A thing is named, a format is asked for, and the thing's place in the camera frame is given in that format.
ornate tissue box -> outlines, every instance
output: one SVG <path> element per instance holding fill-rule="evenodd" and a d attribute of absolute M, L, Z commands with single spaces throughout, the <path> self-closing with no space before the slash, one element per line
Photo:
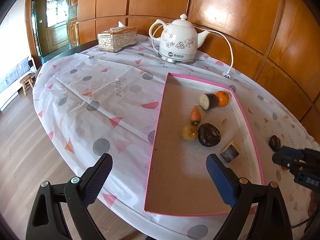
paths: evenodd
<path fill-rule="evenodd" d="M 118 27 L 98 33 L 98 42 L 101 51 L 118 52 L 137 44 L 137 28 L 119 22 Z"/>

kettle base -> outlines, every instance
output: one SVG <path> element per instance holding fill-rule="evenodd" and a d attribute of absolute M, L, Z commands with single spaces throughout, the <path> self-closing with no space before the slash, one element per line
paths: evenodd
<path fill-rule="evenodd" d="M 173 58 L 169 58 L 169 57 L 165 57 L 165 56 L 162 56 L 160 53 L 158 53 L 158 57 L 162 60 L 165 60 L 167 62 L 170 62 L 170 63 L 173 63 L 173 64 L 179 64 L 179 63 L 182 63 L 182 64 L 193 64 L 195 62 L 195 59 L 192 59 L 192 60 L 176 60 L 176 59 L 173 59 Z"/>

screw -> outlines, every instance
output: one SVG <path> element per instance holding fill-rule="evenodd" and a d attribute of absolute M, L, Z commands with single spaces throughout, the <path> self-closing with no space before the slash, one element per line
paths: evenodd
<path fill-rule="evenodd" d="M 246 178 L 240 178 L 239 181 L 240 181 L 241 184 L 247 184 L 248 183 L 248 180 Z"/>
<path fill-rule="evenodd" d="M 47 182 L 46 180 L 41 182 L 41 187 L 46 187 L 48 185 L 49 182 Z"/>
<path fill-rule="evenodd" d="M 275 183 L 274 181 L 272 181 L 272 182 L 270 182 L 270 186 L 271 186 L 271 187 L 278 187 L 278 184 Z"/>
<path fill-rule="evenodd" d="M 80 178 L 78 178 L 78 177 L 73 177 L 72 179 L 71 179 L 71 183 L 73 183 L 73 184 L 76 184 L 76 183 L 78 183 L 80 181 Z"/>

patterned tablecloth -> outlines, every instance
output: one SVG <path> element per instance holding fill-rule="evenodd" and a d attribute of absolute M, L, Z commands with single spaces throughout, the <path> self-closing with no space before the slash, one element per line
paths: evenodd
<path fill-rule="evenodd" d="M 236 93 L 254 133 L 266 183 L 279 184 L 292 225 L 308 215 L 310 190 L 293 182 L 289 171 L 271 161 L 272 134 L 284 145 L 320 149 L 299 121 L 270 93 L 237 70 L 197 52 L 192 65 L 170 64 L 156 57 L 151 39 L 118 53 L 98 46 L 45 63 L 33 90 L 39 119 L 68 166 L 81 176 L 103 152 L 113 169 L 98 198 L 141 232 L 158 240 L 211 240 L 226 216 L 172 217 L 143 211 L 148 168 L 159 104 L 168 72 L 229 86 Z M 245 238 L 253 215 L 240 237 Z M 304 226 L 293 230 L 294 239 Z"/>

kettle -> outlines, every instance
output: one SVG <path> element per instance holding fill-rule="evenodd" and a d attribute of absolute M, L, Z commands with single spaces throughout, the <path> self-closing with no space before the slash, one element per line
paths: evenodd
<path fill-rule="evenodd" d="M 162 20 L 156 20 L 149 28 L 149 35 L 155 41 L 160 41 L 158 56 L 171 63 L 193 63 L 197 49 L 203 44 L 210 33 L 204 31 L 197 33 L 192 23 L 187 21 L 187 15 L 181 14 L 180 19 L 166 24 Z M 157 24 L 163 25 L 163 31 L 159 38 L 152 34 Z"/>

